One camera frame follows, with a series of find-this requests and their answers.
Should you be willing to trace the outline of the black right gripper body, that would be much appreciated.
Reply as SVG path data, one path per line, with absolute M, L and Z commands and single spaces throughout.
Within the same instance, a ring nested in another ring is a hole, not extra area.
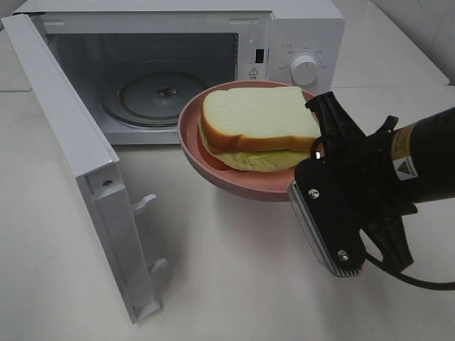
M 402 217 L 417 211 L 399 193 L 391 145 L 398 118 L 366 136 L 348 116 L 320 120 L 324 163 L 330 166 L 366 234 L 404 234 Z

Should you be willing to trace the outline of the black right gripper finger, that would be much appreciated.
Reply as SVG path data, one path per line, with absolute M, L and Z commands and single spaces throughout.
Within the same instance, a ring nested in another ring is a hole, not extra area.
M 315 96 L 306 103 L 306 108 L 316 115 L 321 136 L 326 140 L 355 142 L 366 137 L 333 92 Z
M 387 270 L 401 273 L 414 263 L 407 243 L 402 216 L 385 213 L 359 214 L 361 229 L 367 234 L 382 255 L 381 263 Z

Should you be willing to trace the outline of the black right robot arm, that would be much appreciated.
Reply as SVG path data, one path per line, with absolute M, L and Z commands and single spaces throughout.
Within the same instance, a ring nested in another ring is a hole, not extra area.
M 324 163 L 380 250 L 381 264 L 402 272 L 413 262 L 402 216 L 416 213 L 418 203 L 454 197 L 454 110 L 401 129 L 389 116 L 369 136 L 340 104 L 325 104 L 316 114 Z

